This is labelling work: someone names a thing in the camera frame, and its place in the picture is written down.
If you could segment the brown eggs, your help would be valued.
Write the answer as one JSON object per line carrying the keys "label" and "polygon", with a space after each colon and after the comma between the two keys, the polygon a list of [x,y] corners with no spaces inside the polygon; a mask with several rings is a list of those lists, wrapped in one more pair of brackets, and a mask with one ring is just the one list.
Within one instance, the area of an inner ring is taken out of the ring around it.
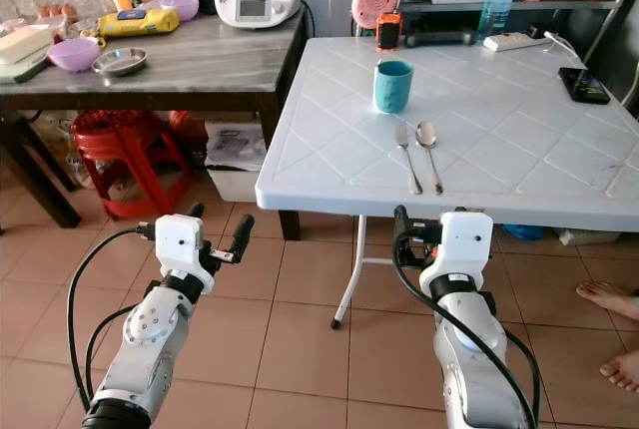
{"label": "brown eggs", "polygon": [[76,9],[73,6],[64,4],[49,4],[42,5],[38,9],[37,22],[40,24],[49,24],[52,26],[55,22],[68,22],[70,17],[76,14]]}

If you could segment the white power strip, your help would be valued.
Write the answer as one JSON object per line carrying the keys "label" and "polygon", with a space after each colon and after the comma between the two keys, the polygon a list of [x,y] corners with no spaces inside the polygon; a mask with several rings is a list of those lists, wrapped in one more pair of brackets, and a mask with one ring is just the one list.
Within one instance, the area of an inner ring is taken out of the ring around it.
{"label": "white power strip", "polygon": [[523,32],[492,34],[484,38],[483,49],[493,52],[503,52],[515,49],[528,49],[528,47],[546,45],[552,43],[549,37],[534,38]]}

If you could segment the teal plastic cup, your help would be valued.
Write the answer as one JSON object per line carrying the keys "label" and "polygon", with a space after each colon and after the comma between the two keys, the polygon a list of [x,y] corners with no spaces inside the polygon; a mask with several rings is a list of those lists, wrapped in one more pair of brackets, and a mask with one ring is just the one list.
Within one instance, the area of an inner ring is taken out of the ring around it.
{"label": "teal plastic cup", "polygon": [[385,114],[401,113],[409,104],[414,66],[407,61],[382,60],[373,71],[375,108]]}

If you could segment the white plastic folding table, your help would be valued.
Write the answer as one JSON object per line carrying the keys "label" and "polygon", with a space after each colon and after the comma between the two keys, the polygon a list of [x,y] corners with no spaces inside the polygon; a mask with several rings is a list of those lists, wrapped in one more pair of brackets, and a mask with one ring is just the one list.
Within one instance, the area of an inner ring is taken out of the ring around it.
{"label": "white plastic folding table", "polygon": [[[414,66],[406,109],[380,113],[374,65]],[[342,318],[364,266],[366,219],[398,205],[435,218],[456,207],[498,223],[639,232],[639,123],[620,104],[576,104],[558,77],[574,52],[479,46],[382,52],[370,38],[305,44],[282,118],[256,182],[261,209],[357,219],[354,268],[338,303]],[[395,141],[409,127],[409,151],[423,193],[410,190]],[[435,194],[420,122],[434,126],[443,193]]]}

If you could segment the orange and black device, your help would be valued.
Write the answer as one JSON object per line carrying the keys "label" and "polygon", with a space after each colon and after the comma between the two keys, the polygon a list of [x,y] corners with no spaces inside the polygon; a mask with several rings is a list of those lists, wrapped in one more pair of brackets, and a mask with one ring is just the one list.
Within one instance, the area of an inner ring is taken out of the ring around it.
{"label": "orange and black device", "polygon": [[375,38],[377,38],[377,50],[388,52],[396,50],[400,46],[402,33],[402,17],[398,11],[387,11],[380,14],[375,22]]}

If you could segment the dark wooden stone-topped table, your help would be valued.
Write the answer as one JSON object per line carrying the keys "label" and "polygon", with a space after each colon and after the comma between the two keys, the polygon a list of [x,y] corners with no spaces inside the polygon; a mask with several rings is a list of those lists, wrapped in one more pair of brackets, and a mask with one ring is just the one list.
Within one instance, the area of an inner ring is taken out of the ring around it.
{"label": "dark wooden stone-topped table", "polygon": [[50,70],[22,84],[3,84],[1,133],[4,168],[63,228],[81,216],[64,193],[76,184],[51,159],[38,165],[27,150],[40,141],[24,111],[186,110],[257,113],[265,141],[273,141],[305,49],[308,20],[291,17],[268,29],[239,29],[219,17],[196,17],[168,34],[128,37],[110,49],[138,47],[148,55],[142,72],[108,83],[92,72]]}

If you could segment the steel spoon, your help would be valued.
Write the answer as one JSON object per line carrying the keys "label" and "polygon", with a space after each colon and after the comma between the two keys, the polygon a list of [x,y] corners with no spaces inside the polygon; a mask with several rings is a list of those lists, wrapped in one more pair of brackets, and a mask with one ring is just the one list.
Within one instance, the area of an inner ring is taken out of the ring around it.
{"label": "steel spoon", "polygon": [[433,148],[435,142],[437,142],[437,136],[435,135],[434,126],[430,122],[420,122],[415,130],[416,142],[422,147],[427,155],[427,160],[430,169],[430,185],[433,188],[435,194],[443,193],[443,186],[435,159],[433,156]]}

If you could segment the red plastic stool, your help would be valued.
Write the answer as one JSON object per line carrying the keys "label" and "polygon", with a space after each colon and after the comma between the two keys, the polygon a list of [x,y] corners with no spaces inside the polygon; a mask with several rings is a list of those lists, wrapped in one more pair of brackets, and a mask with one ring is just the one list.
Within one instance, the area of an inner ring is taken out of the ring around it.
{"label": "red plastic stool", "polygon": [[[82,111],[70,133],[109,218],[171,214],[193,183],[172,128],[151,111]],[[133,177],[141,200],[113,200],[123,177]]]}

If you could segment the yellow food package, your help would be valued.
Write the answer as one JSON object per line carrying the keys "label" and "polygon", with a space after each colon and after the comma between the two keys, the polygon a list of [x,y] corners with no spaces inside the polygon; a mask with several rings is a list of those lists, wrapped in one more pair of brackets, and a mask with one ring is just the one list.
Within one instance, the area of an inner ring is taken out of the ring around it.
{"label": "yellow food package", "polygon": [[138,8],[99,18],[97,31],[104,38],[122,38],[175,31],[180,24],[177,11],[168,8]]}

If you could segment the black smartphone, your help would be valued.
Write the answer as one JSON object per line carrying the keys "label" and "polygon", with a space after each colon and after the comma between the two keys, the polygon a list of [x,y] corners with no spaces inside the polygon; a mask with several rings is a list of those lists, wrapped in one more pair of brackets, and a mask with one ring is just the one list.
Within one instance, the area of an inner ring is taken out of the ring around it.
{"label": "black smartphone", "polygon": [[567,68],[558,69],[558,78],[572,101],[578,104],[607,105],[611,102],[606,87],[595,79],[588,69]]}

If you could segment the white storage box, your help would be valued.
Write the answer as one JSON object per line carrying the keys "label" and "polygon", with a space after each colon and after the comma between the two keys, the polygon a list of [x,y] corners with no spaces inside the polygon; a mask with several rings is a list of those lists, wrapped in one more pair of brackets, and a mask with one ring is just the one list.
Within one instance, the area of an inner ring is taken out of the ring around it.
{"label": "white storage box", "polygon": [[224,201],[254,203],[255,185],[268,153],[260,124],[205,122],[209,141],[204,168]]}

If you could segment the steel plate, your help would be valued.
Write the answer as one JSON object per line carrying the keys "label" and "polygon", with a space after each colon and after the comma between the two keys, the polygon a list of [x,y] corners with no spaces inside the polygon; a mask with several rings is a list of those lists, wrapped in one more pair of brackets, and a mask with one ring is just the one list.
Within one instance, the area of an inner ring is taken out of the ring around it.
{"label": "steel plate", "polygon": [[95,73],[106,78],[127,77],[146,68],[148,52],[140,47],[102,52],[92,64]]}

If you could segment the large purple plastic bowl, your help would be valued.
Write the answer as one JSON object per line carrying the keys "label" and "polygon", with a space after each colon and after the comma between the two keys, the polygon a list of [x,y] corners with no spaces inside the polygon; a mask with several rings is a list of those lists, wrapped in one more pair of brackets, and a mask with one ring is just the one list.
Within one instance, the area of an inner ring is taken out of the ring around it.
{"label": "large purple plastic bowl", "polygon": [[99,58],[101,49],[100,42],[95,37],[70,38],[51,46],[47,51],[47,59],[52,65],[67,72],[84,72]]}

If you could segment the steel fork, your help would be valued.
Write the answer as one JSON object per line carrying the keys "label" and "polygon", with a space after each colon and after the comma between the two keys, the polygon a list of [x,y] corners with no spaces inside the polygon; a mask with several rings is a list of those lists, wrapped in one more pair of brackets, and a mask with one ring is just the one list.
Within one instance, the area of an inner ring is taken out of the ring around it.
{"label": "steel fork", "polygon": [[420,179],[415,172],[415,167],[412,164],[411,155],[409,151],[409,127],[406,122],[398,122],[395,128],[395,141],[398,149],[402,151],[403,161],[409,170],[410,178],[410,190],[413,194],[423,193],[423,187],[421,186]]}

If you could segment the person's bare foot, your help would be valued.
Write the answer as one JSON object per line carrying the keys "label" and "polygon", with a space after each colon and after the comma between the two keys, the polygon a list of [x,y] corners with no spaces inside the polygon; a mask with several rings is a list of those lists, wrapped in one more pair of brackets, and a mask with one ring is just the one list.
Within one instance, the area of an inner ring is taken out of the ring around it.
{"label": "person's bare foot", "polygon": [[639,350],[620,353],[599,368],[601,375],[625,391],[639,393]]}
{"label": "person's bare foot", "polygon": [[639,293],[616,284],[592,281],[580,284],[576,293],[611,313],[639,321]]}

